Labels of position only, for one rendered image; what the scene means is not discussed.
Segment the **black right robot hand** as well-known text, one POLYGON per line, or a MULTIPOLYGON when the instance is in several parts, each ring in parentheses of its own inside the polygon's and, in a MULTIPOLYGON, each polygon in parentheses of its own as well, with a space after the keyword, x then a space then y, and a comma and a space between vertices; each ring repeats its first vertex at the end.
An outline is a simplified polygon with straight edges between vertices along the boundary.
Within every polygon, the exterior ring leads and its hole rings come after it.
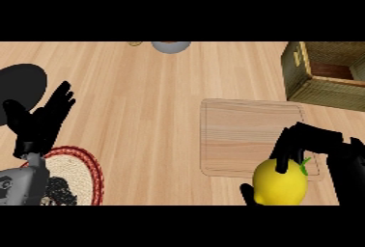
MULTIPOLYGON (((276 160, 276 172, 286 173, 294 160, 307 175, 304 152, 326 155, 326 166, 341 206, 365 206, 365 144, 357 138, 344 142, 342 134, 304 123, 285 127, 267 159, 276 160)), ((254 201, 254 186, 242 183, 240 195, 248 206, 263 206, 254 201)))

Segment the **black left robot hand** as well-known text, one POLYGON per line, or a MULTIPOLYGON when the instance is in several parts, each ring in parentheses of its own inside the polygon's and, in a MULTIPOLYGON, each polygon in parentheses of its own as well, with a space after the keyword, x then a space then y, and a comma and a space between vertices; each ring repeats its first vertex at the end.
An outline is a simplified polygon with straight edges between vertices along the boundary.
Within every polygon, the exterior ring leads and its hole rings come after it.
POLYGON ((57 86, 50 99, 42 107, 32 113, 20 103, 7 99, 3 109, 7 117, 7 127, 17 135, 13 156, 26 159, 31 153, 45 155, 60 132, 60 125, 75 103, 73 92, 66 81, 57 86))

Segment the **yellow lemon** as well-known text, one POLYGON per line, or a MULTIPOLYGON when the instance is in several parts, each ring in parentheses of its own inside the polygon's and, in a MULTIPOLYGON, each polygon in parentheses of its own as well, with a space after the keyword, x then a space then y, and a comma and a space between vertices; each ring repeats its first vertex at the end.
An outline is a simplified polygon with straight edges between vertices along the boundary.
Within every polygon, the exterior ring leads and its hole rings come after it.
POLYGON ((298 205, 307 190, 307 175, 301 165, 288 161, 285 174, 276 172, 276 160, 267 159, 255 168, 252 176, 254 201, 264 206, 298 205))

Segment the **pale wooden cutting board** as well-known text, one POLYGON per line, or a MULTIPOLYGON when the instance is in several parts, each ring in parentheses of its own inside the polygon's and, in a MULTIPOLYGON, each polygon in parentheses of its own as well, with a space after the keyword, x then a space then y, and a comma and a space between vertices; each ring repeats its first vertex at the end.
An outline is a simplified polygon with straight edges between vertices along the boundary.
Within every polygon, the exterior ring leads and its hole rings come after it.
POLYGON ((285 127, 304 122, 297 103, 204 99, 199 111, 201 171, 206 176, 251 178, 269 158, 285 127))

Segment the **olive wicker basket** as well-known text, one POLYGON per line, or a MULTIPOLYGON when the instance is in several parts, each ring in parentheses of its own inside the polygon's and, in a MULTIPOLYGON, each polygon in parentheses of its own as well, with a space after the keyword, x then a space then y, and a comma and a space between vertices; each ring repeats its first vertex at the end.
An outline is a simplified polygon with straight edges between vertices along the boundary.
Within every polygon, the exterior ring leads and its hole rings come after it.
POLYGON ((280 67, 288 101, 365 112, 365 41, 289 41, 280 67))

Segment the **round black plate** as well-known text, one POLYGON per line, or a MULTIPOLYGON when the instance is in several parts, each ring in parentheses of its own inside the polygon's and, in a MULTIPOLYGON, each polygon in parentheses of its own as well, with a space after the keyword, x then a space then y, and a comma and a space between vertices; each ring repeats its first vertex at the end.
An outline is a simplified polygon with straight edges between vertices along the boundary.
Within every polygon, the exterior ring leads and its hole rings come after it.
POLYGON ((32 64, 16 64, 0 69, 0 126, 7 123, 3 102, 11 99, 26 110, 37 105, 47 88, 45 71, 32 64))

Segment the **round red-rimmed woven placemat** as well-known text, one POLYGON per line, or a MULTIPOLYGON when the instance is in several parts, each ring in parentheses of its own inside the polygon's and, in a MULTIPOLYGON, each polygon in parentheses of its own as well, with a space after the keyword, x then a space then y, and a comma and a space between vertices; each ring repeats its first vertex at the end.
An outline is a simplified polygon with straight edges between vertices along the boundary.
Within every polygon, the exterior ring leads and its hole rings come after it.
POLYGON ((99 206, 103 196, 102 166, 94 156, 81 148, 62 146, 51 148, 44 156, 29 154, 23 168, 42 172, 31 180, 41 185, 28 199, 29 205, 39 206, 99 206))

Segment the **grey bowl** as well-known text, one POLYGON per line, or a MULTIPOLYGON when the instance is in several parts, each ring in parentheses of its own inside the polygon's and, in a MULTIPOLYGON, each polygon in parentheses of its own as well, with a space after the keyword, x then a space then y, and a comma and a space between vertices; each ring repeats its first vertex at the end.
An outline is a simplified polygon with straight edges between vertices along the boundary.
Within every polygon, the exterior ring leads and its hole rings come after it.
POLYGON ((187 49, 190 42, 189 41, 172 41, 172 42, 153 41, 150 44, 159 52, 165 54, 177 54, 187 49))

